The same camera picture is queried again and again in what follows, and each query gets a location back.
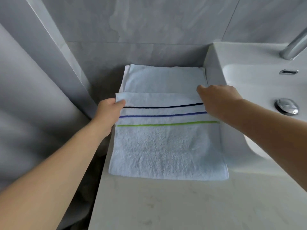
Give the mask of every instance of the black stripe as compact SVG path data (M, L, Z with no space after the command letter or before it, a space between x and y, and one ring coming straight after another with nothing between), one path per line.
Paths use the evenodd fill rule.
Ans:
M203 105L203 103L194 103L181 106L124 106L124 108L137 108L137 109L163 109L163 108L175 108L175 107L185 107L185 106L198 106Z

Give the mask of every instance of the folded towel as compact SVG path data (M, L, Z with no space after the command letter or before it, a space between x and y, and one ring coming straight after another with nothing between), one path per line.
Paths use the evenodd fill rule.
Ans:
M119 92L192 93L207 86L204 68L127 65Z
M118 93L125 99L115 127L109 173L179 179L225 180L227 166L211 137L219 140L219 123L198 95Z

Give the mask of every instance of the person's left hand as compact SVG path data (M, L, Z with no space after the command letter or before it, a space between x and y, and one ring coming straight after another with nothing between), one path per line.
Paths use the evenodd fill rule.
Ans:
M125 104L125 100L115 102L115 98L108 98L99 102L91 123L99 127L103 137L110 134L112 126L117 122L120 111Z

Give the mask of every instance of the green stripe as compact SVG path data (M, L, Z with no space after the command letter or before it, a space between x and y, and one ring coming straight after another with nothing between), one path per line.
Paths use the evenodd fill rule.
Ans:
M219 121L197 121L188 123L165 123L165 124L118 124L117 127L158 127L158 126L175 126L175 125L188 125L198 123L219 123Z

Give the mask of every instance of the wall tile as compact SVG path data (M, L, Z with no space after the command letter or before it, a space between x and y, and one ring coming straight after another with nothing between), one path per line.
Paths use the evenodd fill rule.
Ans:
M223 41L291 42L307 27L307 0L240 0Z
M208 44L239 0L43 0L66 41Z
M100 42L68 42L68 46L100 99L119 90L125 65L201 67L208 49L206 45Z

